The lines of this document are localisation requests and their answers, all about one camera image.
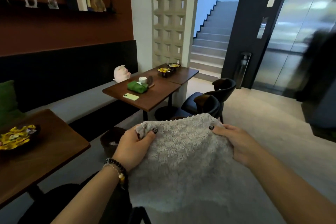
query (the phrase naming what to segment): pig plush toy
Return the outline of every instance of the pig plush toy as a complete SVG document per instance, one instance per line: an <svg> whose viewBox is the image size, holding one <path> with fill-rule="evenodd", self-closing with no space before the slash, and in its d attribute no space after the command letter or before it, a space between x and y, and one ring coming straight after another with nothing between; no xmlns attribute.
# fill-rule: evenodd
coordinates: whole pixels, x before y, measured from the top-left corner
<svg viewBox="0 0 336 224"><path fill-rule="evenodd" d="M128 72L125 65L118 66L114 69L114 80L116 82L122 82L131 77L131 73Z"/></svg>

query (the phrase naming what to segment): white cup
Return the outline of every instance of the white cup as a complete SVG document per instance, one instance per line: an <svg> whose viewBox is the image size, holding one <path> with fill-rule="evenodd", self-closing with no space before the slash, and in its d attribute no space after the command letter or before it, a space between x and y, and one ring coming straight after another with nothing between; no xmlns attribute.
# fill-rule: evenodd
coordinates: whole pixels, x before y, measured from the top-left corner
<svg viewBox="0 0 336 224"><path fill-rule="evenodd" d="M147 77L144 76L140 77L139 82L141 82L141 84L147 83Z"/></svg>

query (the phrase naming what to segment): green cushion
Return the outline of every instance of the green cushion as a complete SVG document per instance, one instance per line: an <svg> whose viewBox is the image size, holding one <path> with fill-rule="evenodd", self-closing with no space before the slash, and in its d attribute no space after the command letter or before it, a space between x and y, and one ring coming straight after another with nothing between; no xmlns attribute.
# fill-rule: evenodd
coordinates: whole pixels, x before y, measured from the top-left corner
<svg viewBox="0 0 336 224"><path fill-rule="evenodd" d="M18 110L14 81L0 83L0 127L23 116Z"/></svg>
<svg viewBox="0 0 336 224"><path fill-rule="evenodd" d="M132 81L129 84L127 84L127 88L131 91L135 91L137 93L142 94L147 91L148 85L145 83L140 85L137 83L137 81Z"/></svg>

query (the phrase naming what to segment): phone case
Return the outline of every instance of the phone case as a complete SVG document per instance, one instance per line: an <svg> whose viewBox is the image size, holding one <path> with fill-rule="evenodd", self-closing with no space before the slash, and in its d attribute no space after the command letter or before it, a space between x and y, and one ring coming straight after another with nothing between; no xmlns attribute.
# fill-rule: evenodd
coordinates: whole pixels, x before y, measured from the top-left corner
<svg viewBox="0 0 336 224"><path fill-rule="evenodd" d="M139 96L130 94L130 93L126 93L125 95L123 95L124 98L130 99L130 100L137 100L138 98L140 98Z"/></svg>

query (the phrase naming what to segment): elevator door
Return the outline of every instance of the elevator door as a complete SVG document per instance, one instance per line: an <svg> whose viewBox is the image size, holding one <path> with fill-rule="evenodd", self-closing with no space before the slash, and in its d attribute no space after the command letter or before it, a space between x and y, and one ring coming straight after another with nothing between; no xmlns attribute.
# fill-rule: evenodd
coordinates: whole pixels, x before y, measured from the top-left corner
<svg viewBox="0 0 336 224"><path fill-rule="evenodd" d="M285 0L252 88L293 98L309 67L303 53L312 35L335 22L336 0Z"/></svg>

